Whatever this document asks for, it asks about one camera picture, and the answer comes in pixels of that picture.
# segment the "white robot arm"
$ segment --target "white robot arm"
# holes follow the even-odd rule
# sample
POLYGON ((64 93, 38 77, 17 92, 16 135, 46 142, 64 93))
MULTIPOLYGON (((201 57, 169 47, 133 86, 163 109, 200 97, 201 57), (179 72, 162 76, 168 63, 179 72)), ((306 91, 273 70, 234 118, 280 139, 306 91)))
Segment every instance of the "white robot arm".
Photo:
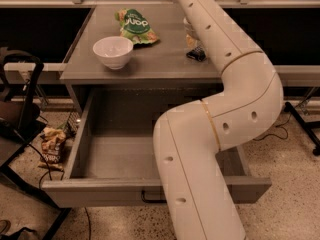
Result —
POLYGON ((177 0, 224 84, 222 93, 173 108, 154 129, 154 151, 179 240, 244 240, 215 154, 265 132, 283 89, 264 52, 214 0, 177 0))

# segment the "white bowl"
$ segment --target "white bowl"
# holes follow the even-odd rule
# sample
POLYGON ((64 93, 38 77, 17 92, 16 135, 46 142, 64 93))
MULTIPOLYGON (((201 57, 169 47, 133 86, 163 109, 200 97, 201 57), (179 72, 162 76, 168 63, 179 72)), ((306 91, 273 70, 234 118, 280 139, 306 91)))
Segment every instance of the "white bowl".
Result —
POLYGON ((103 38, 93 45, 93 52, 110 69, 123 68, 131 59, 133 43, 121 36, 103 38))

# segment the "floor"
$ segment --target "floor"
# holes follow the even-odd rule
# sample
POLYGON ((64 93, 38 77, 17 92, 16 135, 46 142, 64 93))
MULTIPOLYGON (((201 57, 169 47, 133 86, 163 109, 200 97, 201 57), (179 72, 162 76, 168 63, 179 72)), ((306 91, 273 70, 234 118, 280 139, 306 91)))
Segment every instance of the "floor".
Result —
MULTIPOLYGON (((319 104, 312 103, 308 108, 310 115, 304 117, 319 120, 319 104)), ((42 116, 49 125, 58 127, 66 122, 69 111, 47 110, 42 116)), ((285 122, 288 117, 283 112, 276 124, 285 122)), ((237 205, 247 236, 252 240, 320 238, 320 157, 312 154, 314 145, 294 118, 290 118, 285 128, 288 131, 286 140, 269 136, 244 145, 253 176, 270 177, 272 181, 271 188, 257 203, 237 205)), ((285 136, 285 131, 276 127, 268 133, 285 136)), ((33 144, 40 148, 39 137, 33 144)), ((30 184, 38 186, 46 172, 38 167, 38 161, 38 154, 26 148, 11 167, 30 184)), ((56 178, 61 176, 61 172, 53 174, 56 178)), ((12 189, 12 184, 1 177, 0 181, 0 219, 11 221, 8 234, 27 226, 37 233, 25 233, 21 239, 41 239, 58 211, 12 189)), ((54 239, 85 240, 90 236, 93 240, 176 239, 166 205, 74 208, 54 239)))

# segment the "chair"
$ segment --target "chair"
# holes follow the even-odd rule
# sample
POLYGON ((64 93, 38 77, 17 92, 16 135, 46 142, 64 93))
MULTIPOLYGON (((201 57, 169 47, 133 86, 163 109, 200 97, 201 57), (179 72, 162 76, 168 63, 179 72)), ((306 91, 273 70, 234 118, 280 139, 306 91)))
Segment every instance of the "chair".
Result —
POLYGON ((33 97, 43 63, 39 58, 20 50, 9 50, 8 47, 0 48, 0 78, 4 89, 0 94, 0 135, 8 138, 25 135, 31 123, 40 115, 40 108, 33 103, 33 97), (8 62, 34 62, 35 68, 27 84, 23 101, 12 101, 13 90, 8 82, 4 66, 8 62))

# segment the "colorful package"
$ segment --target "colorful package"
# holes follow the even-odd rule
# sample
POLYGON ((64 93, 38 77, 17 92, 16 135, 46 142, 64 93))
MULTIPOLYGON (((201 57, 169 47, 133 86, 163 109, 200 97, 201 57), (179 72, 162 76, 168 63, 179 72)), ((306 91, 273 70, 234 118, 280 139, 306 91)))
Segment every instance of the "colorful package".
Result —
POLYGON ((115 13, 115 18, 121 26, 120 35, 133 44, 152 44, 159 40, 148 21, 135 9, 122 9, 115 13))

